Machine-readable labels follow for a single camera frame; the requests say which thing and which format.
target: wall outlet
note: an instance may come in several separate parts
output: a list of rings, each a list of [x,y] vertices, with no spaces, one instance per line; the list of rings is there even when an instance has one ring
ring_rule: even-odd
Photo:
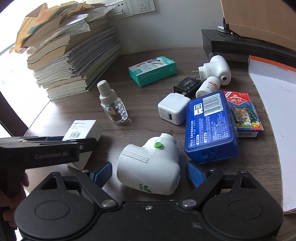
[[[153,0],[131,0],[134,14],[154,12],[155,5]]]
[[[116,18],[126,18],[135,15],[131,0],[124,0],[110,4],[110,6],[116,6],[112,12]]]

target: finger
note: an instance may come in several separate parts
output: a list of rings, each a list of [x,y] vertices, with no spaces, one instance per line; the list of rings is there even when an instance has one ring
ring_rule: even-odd
[[[26,173],[24,173],[24,178],[22,180],[22,184],[25,186],[25,187],[28,187],[29,186],[29,178],[28,178],[28,175]]]
[[[15,209],[21,203],[21,201],[25,199],[25,197],[26,193],[24,191],[24,188],[22,187],[19,193],[15,194],[11,198],[10,209]]]
[[[4,221],[14,221],[14,214],[15,210],[14,209],[8,209],[3,212],[3,219]]]
[[[8,223],[9,223],[9,225],[10,225],[11,227],[13,227],[13,228],[17,228],[17,225],[16,225],[16,223],[15,223],[14,221],[9,221]]]
[[[10,204],[10,199],[0,191],[0,207],[9,207]]]

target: screw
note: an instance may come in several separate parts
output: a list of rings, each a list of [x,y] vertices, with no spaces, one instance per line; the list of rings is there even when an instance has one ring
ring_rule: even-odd
[[[145,209],[146,209],[146,210],[151,210],[151,209],[153,209],[153,206],[152,206],[152,205],[147,205],[147,206],[145,207]]]
[[[117,205],[117,203],[112,199],[106,199],[106,200],[102,201],[101,204],[103,207],[114,207]]]
[[[196,201],[193,199],[186,199],[182,201],[182,205],[184,207],[194,207],[196,205]]]

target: blue plastic box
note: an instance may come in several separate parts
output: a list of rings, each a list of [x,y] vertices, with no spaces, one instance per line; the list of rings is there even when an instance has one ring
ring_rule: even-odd
[[[197,163],[239,154],[238,134],[223,91],[188,103],[185,152]]]

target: teal cardboard box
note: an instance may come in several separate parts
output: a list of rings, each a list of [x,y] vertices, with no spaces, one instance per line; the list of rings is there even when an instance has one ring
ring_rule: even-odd
[[[140,86],[177,73],[176,63],[166,57],[153,58],[128,68],[132,79]]]

